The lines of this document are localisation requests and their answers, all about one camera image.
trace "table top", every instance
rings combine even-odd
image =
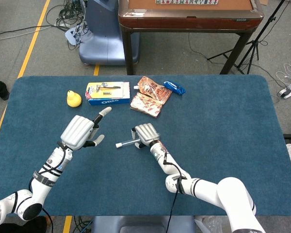
[[[118,15],[125,28],[200,30],[255,30],[264,17],[259,0],[220,0],[217,5],[120,0]]]
[[[219,0],[216,5],[156,4],[155,0],[129,0],[130,9],[151,10],[253,10],[251,0]]]
[[[89,82],[128,81],[141,76],[23,77],[16,81],[0,130],[0,199],[28,187],[48,159],[74,115],[93,118],[106,106],[84,97]],[[291,215],[291,163],[267,82],[261,76],[152,76],[186,88],[172,94],[158,118],[112,105],[100,122],[105,135],[97,148],[83,148],[49,193],[51,215],[168,215],[174,198],[149,148],[115,148],[129,140],[130,129],[152,123],[177,163],[192,177],[214,183],[241,179],[258,215]],[[78,108],[67,106],[66,92],[81,94]],[[224,211],[180,195],[175,215],[224,215]]]

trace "blue candy wrapper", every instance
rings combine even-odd
[[[165,81],[163,85],[167,89],[172,90],[179,95],[182,95],[186,92],[186,90],[182,86],[172,81]]]

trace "black tripod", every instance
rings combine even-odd
[[[251,53],[251,57],[250,57],[250,62],[249,62],[249,66],[248,66],[248,71],[247,71],[247,74],[249,74],[250,72],[250,68],[251,68],[251,65],[252,65],[252,60],[253,60],[253,57],[254,57],[254,54],[255,54],[255,51],[257,50],[257,57],[258,57],[258,60],[259,60],[259,39],[260,37],[262,36],[262,34],[265,32],[266,28],[268,27],[268,25],[273,22],[274,20],[276,20],[276,13],[278,12],[278,10],[280,9],[280,7],[282,6],[282,4],[285,2],[285,0],[281,0],[280,4],[277,6],[277,8],[275,9],[275,11],[273,12],[273,14],[268,18],[266,24],[264,25],[264,27],[262,28],[261,32],[258,34],[258,36],[256,37],[255,40],[252,40],[250,42],[248,42],[246,45],[249,45],[251,44],[250,46],[250,49],[247,51],[247,53],[245,54],[245,56],[243,57],[243,59],[241,60],[241,62],[236,65],[234,64],[234,67],[236,67],[236,69],[241,73],[241,74],[244,74],[244,72],[240,69],[240,67],[243,65],[243,62],[245,61],[245,59],[247,58],[247,56],[249,55],[249,53],[252,51]],[[225,51],[225,52],[222,52],[218,55],[215,55],[211,58],[208,58],[207,60],[211,60],[213,58],[216,58],[216,57],[219,57],[221,55],[223,55],[224,57],[228,58],[228,56],[226,55],[226,53],[228,52],[231,52],[233,50],[228,50],[228,51]]]

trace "oreo box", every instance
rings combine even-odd
[[[85,97],[90,105],[130,103],[129,82],[89,83]]]

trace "plastic bag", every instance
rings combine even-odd
[[[139,90],[142,94],[151,96],[160,104],[165,104],[172,91],[164,86],[158,85],[152,79],[143,76],[138,82]]]
[[[137,95],[132,99],[130,107],[153,117],[157,117],[162,109],[162,105],[160,103],[141,93],[137,93]]]
[[[195,216],[194,221],[202,233],[231,232],[227,216]]]
[[[178,83],[175,83],[173,81],[165,81],[164,87],[168,88],[169,90],[177,93],[178,95],[183,95],[186,93],[186,90]]]

